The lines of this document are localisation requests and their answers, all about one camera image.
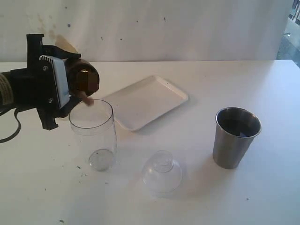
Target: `table surface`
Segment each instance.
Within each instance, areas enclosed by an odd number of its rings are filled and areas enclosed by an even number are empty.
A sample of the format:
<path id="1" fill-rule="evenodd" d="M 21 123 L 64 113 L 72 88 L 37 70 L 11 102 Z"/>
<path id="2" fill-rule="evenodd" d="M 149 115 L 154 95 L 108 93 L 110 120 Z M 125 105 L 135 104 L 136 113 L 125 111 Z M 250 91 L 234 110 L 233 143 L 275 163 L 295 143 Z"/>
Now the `table surface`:
<path id="1" fill-rule="evenodd" d="M 0 146 L 2 224 L 298 224 L 300 221 L 300 70 L 291 60 L 95 62 L 102 98 L 149 75 L 171 81 L 189 101 L 137 132 L 116 125 L 118 162 L 93 171 L 79 157 L 68 120 L 46 131 L 36 110 L 19 114 L 19 135 Z M 0 71 L 25 63 L 0 63 Z M 212 160 L 215 114 L 253 112 L 262 132 L 235 170 Z M 0 138 L 16 129 L 0 117 Z M 168 150 L 183 170 L 171 196 L 149 194 L 146 160 Z"/>

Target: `metal cup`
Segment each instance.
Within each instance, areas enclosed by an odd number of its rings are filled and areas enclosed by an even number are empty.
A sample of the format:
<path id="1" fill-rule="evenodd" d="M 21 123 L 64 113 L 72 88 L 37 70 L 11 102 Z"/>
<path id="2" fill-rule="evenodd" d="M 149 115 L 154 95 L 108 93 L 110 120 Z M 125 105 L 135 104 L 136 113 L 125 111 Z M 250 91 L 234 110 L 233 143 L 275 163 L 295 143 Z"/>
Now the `metal cup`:
<path id="1" fill-rule="evenodd" d="M 261 123 L 252 113 L 235 107 L 217 112 L 216 123 L 213 159 L 222 168 L 236 168 L 260 133 Z"/>

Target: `plastic tray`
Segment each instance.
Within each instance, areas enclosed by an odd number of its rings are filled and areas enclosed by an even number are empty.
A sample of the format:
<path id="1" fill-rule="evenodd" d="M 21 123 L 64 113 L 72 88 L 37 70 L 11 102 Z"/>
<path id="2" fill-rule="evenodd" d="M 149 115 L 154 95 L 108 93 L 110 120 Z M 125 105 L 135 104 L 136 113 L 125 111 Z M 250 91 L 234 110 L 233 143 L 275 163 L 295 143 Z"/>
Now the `plastic tray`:
<path id="1" fill-rule="evenodd" d="M 107 97 L 116 121 L 136 131 L 188 100 L 188 95 L 159 76 L 149 76 Z"/>

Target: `clear plastic lid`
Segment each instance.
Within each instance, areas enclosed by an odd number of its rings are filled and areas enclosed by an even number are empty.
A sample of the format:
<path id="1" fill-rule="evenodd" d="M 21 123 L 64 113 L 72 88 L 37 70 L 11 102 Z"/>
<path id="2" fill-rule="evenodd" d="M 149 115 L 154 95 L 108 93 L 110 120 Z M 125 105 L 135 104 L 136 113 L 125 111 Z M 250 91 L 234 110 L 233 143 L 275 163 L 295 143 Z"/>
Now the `clear plastic lid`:
<path id="1" fill-rule="evenodd" d="M 173 160 L 170 152 L 161 150 L 146 162 L 142 169 L 142 179 L 151 191 L 168 193 L 181 183 L 181 167 Z"/>

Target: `cup bottom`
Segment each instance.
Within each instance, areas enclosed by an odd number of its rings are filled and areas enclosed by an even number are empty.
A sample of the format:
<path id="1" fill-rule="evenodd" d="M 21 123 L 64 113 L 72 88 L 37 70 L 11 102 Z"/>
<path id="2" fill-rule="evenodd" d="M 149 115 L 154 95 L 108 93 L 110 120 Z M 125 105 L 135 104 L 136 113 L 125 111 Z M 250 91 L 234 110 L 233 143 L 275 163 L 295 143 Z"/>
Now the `cup bottom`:
<path id="1" fill-rule="evenodd" d="M 97 171 L 107 170 L 115 161 L 114 154 L 108 149 L 99 149 L 93 152 L 89 158 L 90 166 Z"/>

